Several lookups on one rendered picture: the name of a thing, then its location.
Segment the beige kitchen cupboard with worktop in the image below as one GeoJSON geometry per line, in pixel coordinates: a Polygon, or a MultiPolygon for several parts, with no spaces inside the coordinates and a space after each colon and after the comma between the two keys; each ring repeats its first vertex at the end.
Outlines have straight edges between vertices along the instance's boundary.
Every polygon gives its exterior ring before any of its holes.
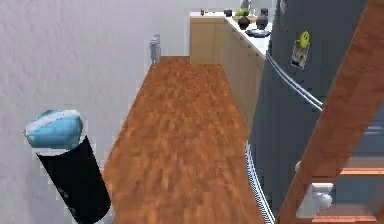
{"type": "Polygon", "coordinates": [[[245,127],[251,130],[268,38],[249,37],[223,12],[190,13],[190,63],[220,64],[245,127]]]}

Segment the dark grey fridge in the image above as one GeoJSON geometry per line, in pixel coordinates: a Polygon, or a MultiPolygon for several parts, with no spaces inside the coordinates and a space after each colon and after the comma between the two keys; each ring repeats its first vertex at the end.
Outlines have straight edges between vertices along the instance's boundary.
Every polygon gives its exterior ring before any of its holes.
{"type": "MultiPolygon", "coordinates": [[[[368,0],[277,0],[267,52],[323,103],[319,111],[265,58],[246,143],[249,181],[265,224],[276,224],[291,183],[368,0]],[[291,65],[295,41],[310,34],[305,68],[291,65]]],[[[332,204],[298,224],[384,224],[384,102],[332,183],[332,204]]]]}

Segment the dark blue flat dish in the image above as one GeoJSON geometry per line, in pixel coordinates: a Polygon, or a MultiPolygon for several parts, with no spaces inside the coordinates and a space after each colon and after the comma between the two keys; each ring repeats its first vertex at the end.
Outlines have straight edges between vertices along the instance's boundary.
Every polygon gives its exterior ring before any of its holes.
{"type": "Polygon", "coordinates": [[[254,37],[254,38],[265,38],[265,37],[268,37],[271,32],[270,31],[267,31],[267,30],[259,30],[259,29],[250,29],[250,30],[246,30],[245,33],[249,36],[249,37],[254,37]]]}

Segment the brown wooden door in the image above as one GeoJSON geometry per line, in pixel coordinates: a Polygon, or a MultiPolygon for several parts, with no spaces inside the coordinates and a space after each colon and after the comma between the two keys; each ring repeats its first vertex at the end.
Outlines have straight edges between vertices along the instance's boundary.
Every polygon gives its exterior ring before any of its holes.
{"type": "Polygon", "coordinates": [[[276,224],[298,224],[311,183],[342,173],[384,102],[384,0],[368,0],[276,224]]]}

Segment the grey wall fixture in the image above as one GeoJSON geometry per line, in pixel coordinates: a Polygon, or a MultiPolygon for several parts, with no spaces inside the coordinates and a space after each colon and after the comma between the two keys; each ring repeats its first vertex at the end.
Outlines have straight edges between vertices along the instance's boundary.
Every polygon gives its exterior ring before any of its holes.
{"type": "Polygon", "coordinates": [[[161,57],[160,35],[155,34],[150,40],[152,66],[156,66],[161,57]]]}

